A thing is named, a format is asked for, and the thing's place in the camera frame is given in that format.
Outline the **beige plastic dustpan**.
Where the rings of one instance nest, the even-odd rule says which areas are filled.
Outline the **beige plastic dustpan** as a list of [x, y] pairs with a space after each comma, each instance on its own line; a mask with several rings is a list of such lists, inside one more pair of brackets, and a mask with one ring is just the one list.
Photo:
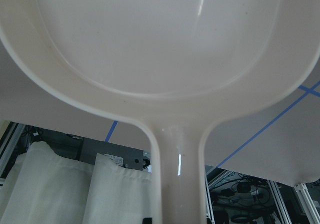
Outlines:
[[320, 0], [0, 0], [0, 39], [56, 98], [139, 127], [153, 223], [205, 223], [205, 144], [292, 93], [320, 55]]

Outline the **white cloth cover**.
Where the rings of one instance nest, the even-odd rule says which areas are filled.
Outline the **white cloth cover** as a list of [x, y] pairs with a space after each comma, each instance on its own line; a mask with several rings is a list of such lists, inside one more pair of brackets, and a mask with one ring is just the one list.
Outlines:
[[20, 154], [0, 191], [1, 223], [153, 223], [151, 174], [57, 155], [46, 142]]

